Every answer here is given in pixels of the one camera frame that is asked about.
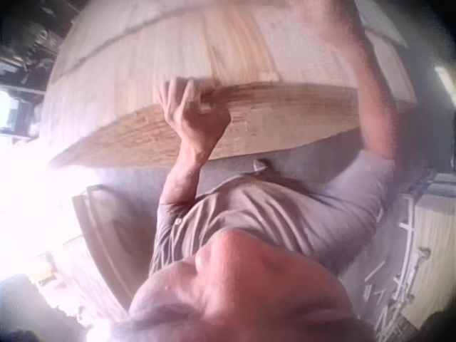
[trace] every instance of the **wooden boards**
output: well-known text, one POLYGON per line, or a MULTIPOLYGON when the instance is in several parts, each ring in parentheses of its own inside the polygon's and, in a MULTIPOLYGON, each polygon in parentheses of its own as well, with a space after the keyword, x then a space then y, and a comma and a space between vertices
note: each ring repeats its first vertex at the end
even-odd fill
MULTIPOLYGON (((215 80, 227 95, 233 121, 213 158, 296 147, 356 127, 351 69, 290 9, 264 2, 275 1, 94 1, 48 86, 41 138, 57 155, 53 165, 169 165, 179 142, 157 89, 176 76, 215 80), (103 24, 108 16, 118 20, 103 24)), ((415 95, 397 72, 402 63, 390 43, 374 40, 383 44, 385 74, 399 84, 393 94, 409 108, 415 95)))
POLYGON ((456 291, 456 192, 454 197, 424 195, 415 206, 413 249, 430 250, 418 269, 411 294, 415 297, 403 315, 420 328, 436 311, 445 309, 456 291))

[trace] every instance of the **man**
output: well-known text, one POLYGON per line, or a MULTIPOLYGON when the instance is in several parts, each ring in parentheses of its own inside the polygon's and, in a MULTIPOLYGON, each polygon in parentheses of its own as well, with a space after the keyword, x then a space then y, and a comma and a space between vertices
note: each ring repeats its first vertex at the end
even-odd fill
POLYGON ((336 278, 375 233, 395 169, 397 113, 351 0, 293 2, 352 65, 366 144, 336 179, 283 186, 264 163, 197 199, 200 170, 229 124, 202 113, 197 84, 161 88, 182 144, 158 209, 149 279, 136 293, 122 341, 370 341, 336 278))

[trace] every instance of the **gray shirt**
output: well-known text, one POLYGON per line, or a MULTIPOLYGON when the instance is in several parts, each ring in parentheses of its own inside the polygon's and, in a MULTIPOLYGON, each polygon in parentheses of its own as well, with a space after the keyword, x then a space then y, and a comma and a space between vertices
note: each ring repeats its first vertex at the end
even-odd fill
POLYGON ((151 272, 193 255, 221 229, 240 229, 339 275, 375 234, 393 172, 392 160, 362 151, 313 189, 266 172, 227 180, 191 206, 160 205, 151 272))

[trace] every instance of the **shirt sleeve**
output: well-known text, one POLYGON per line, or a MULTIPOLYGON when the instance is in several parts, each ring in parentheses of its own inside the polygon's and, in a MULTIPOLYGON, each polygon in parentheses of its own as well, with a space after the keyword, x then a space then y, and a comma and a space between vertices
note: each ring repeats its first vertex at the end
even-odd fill
POLYGON ((190 209, 187 205, 160 204, 157 211, 157 231, 154 252, 150 263, 150 273, 161 270, 172 262, 171 233, 176 222, 190 209))
POLYGON ((342 273, 375 234, 386 211, 394 172, 394 161, 361 151, 319 192, 327 213, 317 219, 318 259, 334 274, 342 273))

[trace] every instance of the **man's forearm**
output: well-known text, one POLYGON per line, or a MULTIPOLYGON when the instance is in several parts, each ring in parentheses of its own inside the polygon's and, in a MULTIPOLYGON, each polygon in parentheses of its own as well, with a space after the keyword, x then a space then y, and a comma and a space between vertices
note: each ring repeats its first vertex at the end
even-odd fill
POLYGON ((176 163, 168 174, 160 204, 192 204, 207 156, 181 145, 176 163))
POLYGON ((387 159, 397 157, 398 113, 366 37, 338 47, 358 82, 359 117, 366 147, 387 159))

